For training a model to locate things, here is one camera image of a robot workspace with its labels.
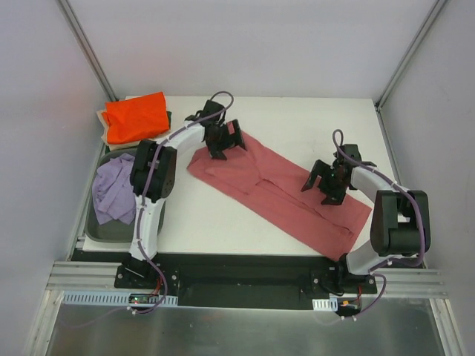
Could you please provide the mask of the pink t shirt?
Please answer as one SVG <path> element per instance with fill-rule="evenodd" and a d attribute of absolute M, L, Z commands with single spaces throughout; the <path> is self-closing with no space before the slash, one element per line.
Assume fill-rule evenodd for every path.
<path fill-rule="evenodd" d="M 243 138 L 246 147 L 227 150 L 225 160 L 196 150 L 188 172 L 331 260 L 350 252 L 371 207 L 351 196 L 341 205 L 323 204 L 319 190 L 301 190 L 308 171 L 254 137 Z"/>

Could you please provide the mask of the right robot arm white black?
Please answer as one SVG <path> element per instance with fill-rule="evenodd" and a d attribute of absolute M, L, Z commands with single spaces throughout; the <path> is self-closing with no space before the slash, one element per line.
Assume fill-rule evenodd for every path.
<path fill-rule="evenodd" d="M 318 159 L 302 189 L 323 193 L 322 205 L 342 205 L 347 190 L 362 192 L 373 203 L 370 238 L 360 248 L 343 254 L 319 279 L 319 287 L 342 296 L 370 286 L 370 273 L 392 264 L 422 266 L 430 248 L 428 196 L 401 187 L 382 174 L 375 163 L 361 158 L 356 144 L 339 144 L 332 164 Z"/>

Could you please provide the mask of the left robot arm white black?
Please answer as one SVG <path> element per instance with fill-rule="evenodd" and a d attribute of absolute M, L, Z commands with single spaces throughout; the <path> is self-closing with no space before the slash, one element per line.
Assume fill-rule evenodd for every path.
<path fill-rule="evenodd" d="M 145 139 L 138 145 L 130 175 L 137 208 L 134 235 L 129 256 L 117 269 L 115 287 L 152 289 L 165 285 L 154 258 L 166 200 L 175 184 L 177 159 L 181 153 L 202 143 L 209 156 L 217 160 L 227 159 L 224 154 L 227 149 L 244 149 L 246 144 L 239 121 L 226 121 L 230 107 L 212 96 L 202 109 L 186 117 L 179 129 L 163 139 Z"/>

